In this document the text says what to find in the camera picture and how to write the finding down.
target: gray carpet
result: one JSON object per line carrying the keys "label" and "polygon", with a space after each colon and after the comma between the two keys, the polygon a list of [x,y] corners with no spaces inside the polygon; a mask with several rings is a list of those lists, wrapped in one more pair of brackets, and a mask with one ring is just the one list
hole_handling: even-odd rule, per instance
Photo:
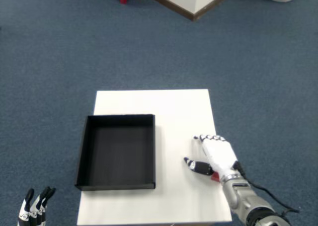
{"label": "gray carpet", "polygon": [[317,0],[225,0],[193,23],[153,0],[0,0],[1,225],[47,185],[48,225],[76,224],[97,90],[183,88],[210,90],[248,176],[301,210],[294,226],[317,225],[317,13]]}

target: black box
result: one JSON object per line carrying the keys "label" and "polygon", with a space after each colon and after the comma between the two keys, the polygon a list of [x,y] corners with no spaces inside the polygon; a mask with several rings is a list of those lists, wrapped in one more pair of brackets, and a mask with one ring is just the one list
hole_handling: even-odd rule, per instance
{"label": "black box", "polygon": [[75,186],[81,190],[154,189],[155,116],[88,116]]}

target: black and white robotic hand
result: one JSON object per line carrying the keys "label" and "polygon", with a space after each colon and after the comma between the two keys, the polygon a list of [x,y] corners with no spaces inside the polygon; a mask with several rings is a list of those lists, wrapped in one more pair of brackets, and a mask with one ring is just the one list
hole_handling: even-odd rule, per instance
{"label": "black and white robotic hand", "polygon": [[29,189],[18,216],[18,226],[45,226],[48,200],[54,195],[55,188],[46,187],[30,206],[34,190]]}
{"label": "black and white robotic hand", "polygon": [[[219,174],[230,209],[245,226],[290,226],[285,214],[299,211],[283,204],[266,188],[248,180],[228,141],[221,136],[210,135],[200,135],[195,139],[200,141],[209,163],[192,161],[187,157],[184,158],[185,162],[197,173]],[[267,201],[256,195],[251,186],[268,193],[286,210],[282,214],[276,213]]]}

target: white tabletop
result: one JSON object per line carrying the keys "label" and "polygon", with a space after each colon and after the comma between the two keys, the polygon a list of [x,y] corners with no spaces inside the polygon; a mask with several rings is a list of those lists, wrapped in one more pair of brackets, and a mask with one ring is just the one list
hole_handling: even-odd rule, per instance
{"label": "white tabletop", "polygon": [[192,137],[215,134],[208,90],[98,91],[94,115],[112,114],[155,114],[156,188],[82,191],[79,226],[232,220],[220,183],[183,161],[206,161]]}

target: black cable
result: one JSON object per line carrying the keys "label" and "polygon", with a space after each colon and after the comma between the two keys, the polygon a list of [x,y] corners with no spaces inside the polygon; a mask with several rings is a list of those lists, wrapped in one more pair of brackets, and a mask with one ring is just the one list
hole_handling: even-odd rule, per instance
{"label": "black cable", "polygon": [[259,190],[262,190],[262,191],[265,191],[270,197],[272,197],[278,204],[280,204],[281,206],[285,207],[287,210],[283,211],[281,216],[282,217],[285,217],[285,215],[288,213],[288,212],[294,212],[294,213],[299,213],[299,210],[295,210],[294,208],[284,204],[283,202],[281,202],[279,199],[277,199],[277,197],[275,195],[273,195],[268,189],[260,186],[260,185],[256,185],[254,184],[253,182],[251,182],[249,179],[247,179],[246,177],[246,174],[243,170],[243,167],[241,166],[241,164],[236,161],[233,165],[233,169],[235,170],[238,170],[239,173],[242,175],[242,177],[249,183],[251,184],[253,187],[255,187],[256,189],[259,189]]}

